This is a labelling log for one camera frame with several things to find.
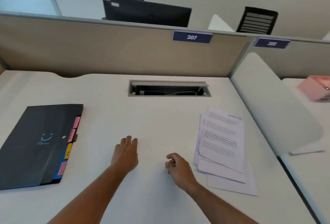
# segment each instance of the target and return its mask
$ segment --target cable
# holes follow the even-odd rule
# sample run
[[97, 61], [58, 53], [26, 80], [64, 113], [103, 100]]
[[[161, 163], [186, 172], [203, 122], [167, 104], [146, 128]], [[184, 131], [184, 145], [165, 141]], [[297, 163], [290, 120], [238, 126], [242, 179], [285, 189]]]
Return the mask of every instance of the cable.
[[182, 94], [182, 93], [194, 93], [194, 95], [197, 95], [197, 93], [195, 91], [176, 92], [176, 93], [172, 93], [172, 94], [168, 94], [168, 95], [177, 95], [177, 94]]

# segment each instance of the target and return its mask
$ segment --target computer monitor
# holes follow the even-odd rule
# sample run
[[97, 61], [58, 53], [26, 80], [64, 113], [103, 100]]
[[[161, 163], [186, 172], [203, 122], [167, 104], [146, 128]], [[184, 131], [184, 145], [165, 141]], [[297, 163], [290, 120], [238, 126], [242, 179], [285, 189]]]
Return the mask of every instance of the computer monitor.
[[107, 20], [187, 27], [191, 8], [137, 0], [103, 0]]

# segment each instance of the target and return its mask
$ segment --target black folder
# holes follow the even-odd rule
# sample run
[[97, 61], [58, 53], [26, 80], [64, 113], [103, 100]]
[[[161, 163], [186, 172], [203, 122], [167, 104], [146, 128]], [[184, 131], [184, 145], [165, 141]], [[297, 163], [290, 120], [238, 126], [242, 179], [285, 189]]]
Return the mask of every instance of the black folder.
[[82, 104], [27, 107], [0, 149], [0, 190], [59, 183]]

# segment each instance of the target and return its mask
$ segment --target pink box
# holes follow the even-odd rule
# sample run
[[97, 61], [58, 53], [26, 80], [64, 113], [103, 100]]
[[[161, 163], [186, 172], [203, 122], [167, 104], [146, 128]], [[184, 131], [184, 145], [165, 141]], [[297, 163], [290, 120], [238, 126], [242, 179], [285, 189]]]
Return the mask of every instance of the pink box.
[[298, 88], [312, 101], [330, 101], [330, 76], [308, 76]]

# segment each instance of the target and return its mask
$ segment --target pink tab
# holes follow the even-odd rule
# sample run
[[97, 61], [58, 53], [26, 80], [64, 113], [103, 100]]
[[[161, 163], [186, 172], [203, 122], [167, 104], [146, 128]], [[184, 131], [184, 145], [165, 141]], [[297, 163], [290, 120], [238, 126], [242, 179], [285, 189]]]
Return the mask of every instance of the pink tab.
[[73, 128], [78, 127], [79, 121], [80, 121], [80, 116], [77, 116], [76, 119], [75, 119], [75, 123], [73, 124]]
[[58, 176], [61, 176], [64, 173], [65, 166], [66, 166], [66, 162], [62, 162], [61, 167], [60, 167], [60, 171], [57, 174]]
[[76, 132], [76, 129], [71, 130], [71, 133], [70, 133], [69, 139], [68, 139], [68, 143], [72, 142], [75, 132]]

